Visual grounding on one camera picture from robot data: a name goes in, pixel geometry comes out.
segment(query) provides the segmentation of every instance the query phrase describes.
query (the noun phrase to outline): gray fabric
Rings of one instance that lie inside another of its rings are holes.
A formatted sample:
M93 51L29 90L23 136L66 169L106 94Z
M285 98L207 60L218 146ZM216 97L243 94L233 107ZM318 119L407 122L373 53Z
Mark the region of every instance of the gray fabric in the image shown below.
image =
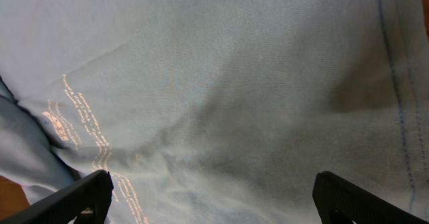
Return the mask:
M111 171L108 223L319 223L323 170L428 219L428 61L420 0L0 0L0 75L67 165ZM46 142L25 128L2 153ZM0 174L72 182L21 154Z

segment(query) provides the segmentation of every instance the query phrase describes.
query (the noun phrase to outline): brown wooden surface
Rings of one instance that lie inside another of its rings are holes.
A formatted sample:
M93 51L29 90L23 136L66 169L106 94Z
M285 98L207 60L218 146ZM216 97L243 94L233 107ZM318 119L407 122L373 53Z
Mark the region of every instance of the brown wooden surface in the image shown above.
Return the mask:
M422 0L426 34L429 37L429 0ZM27 208L28 202L20 185L0 176L0 220Z

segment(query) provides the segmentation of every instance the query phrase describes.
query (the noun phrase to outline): blue-gray cloth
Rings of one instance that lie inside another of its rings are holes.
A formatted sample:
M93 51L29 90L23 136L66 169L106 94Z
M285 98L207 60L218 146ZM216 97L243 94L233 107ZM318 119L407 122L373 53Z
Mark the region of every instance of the blue-gray cloth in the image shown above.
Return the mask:
M320 223L329 170L429 219L420 0L0 0L0 174L106 223Z

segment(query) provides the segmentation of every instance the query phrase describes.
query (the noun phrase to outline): fabric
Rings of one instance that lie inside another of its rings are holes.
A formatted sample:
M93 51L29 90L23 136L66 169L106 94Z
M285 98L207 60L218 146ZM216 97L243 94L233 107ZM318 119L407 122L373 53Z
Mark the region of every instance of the fabric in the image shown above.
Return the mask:
M320 223L329 170L428 219L428 49L420 0L0 0L0 174L108 170L107 223Z

